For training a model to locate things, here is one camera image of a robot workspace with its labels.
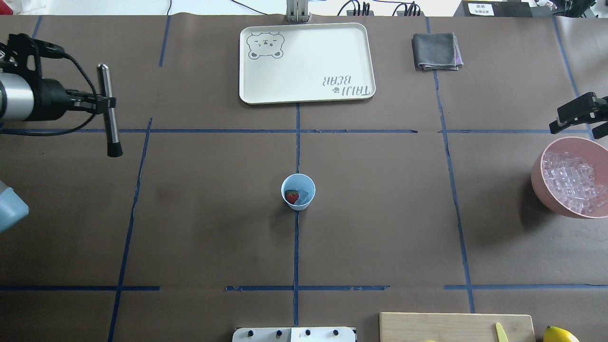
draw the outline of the wooden cutting board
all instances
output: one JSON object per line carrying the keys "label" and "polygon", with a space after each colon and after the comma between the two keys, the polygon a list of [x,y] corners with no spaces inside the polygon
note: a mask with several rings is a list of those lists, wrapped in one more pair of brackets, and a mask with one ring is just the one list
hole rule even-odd
{"label": "wooden cutting board", "polygon": [[535,342],[529,315],[380,313],[381,342],[497,342],[496,322],[509,342]]}

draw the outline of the table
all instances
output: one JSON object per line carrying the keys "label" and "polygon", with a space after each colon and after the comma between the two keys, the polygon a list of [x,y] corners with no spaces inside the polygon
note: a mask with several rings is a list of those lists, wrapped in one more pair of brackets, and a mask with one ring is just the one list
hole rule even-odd
{"label": "table", "polygon": [[[103,122],[0,136],[2,181],[30,215],[0,234],[5,340],[229,341],[234,328],[345,325],[378,313],[525,313],[581,341],[608,333],[605,220],[560,217],[530,170],[556,108],[606,95],[608,21],[336,18],[368,30],[377,92],[249,106],[238,33],[269,16],[22,16],[0,32],[110,65],[125,155]],[[455,32],[465,65],[423,72],[414,33]],[[86,90],[68,61],[44,76]],[[44,131],[85,116],[5,125]],[[606,146],[607,141],[599,141]],[[294,213],[294,172],[317,185]]]}

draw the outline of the lemon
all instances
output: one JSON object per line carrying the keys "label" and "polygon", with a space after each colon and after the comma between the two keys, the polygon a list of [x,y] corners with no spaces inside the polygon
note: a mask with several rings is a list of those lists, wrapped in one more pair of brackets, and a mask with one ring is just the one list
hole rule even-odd
{"label": "lemon", "polygon": [[545,329],[545,336],[542,339],[543,342],[579,342],[578,338],[572,335],[571,332],[558,328],[548,326]]}

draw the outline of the yellow knife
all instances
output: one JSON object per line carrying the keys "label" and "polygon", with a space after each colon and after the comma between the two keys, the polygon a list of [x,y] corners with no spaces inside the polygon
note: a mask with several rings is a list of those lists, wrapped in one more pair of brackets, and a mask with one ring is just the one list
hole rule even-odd
{"label": "yellow knife", "polygon": [[498,335],[498,342],[509,342],[506,338],[505,330],[502,328],[500,323],[496,323],[496,335]]}

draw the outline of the metal rod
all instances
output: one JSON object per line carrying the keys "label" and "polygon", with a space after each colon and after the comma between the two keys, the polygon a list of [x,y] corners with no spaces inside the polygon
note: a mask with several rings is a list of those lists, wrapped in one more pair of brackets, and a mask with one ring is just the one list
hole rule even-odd
{"label": "metal rod", "polygon": [[[110,81],[109,67],[100,63],[97,65],[97,75],[99,77],[99,87],[103,97],[112,97],[112,83]],[[116,114],[114,108],[108,108],[108,112],[103,114],[103,122],[106,127],[106,138],[108,139],[108,156],[122,156],[122,146],[118,137],[118,126],[116,124]]]}

